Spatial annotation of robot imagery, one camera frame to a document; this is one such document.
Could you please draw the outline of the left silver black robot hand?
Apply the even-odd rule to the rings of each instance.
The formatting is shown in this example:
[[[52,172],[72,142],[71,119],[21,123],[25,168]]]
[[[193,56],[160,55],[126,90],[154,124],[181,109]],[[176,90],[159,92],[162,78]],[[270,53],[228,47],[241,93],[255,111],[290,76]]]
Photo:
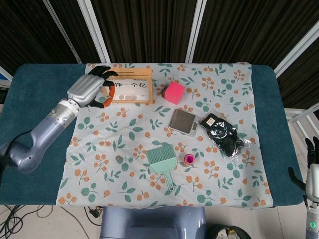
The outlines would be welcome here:
[[[119,74],[112,71],[108,66],[96,66],[88,74],[82,75],[67,91],[69,99],[75,101],[79,107],[106,108],[113,101],[115,95],[115,84],[109,81],[111,76],[117,77]],[[95,100],[97,94],[103,87],[109,88],[109,96],[104,102]]]

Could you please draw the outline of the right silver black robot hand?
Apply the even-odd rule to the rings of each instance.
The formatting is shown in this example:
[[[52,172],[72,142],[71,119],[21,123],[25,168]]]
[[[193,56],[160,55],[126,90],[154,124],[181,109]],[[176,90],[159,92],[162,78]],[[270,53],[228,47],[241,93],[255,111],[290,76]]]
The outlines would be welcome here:
[[[314,136],[311,141],[305,139],[307,145],[307,179],[306,183],[302,182],[295,176],[294,169],[288,168],[290,180],[300,189],[305,191],[306,197],[314,202],[319,202],[319,139]]]

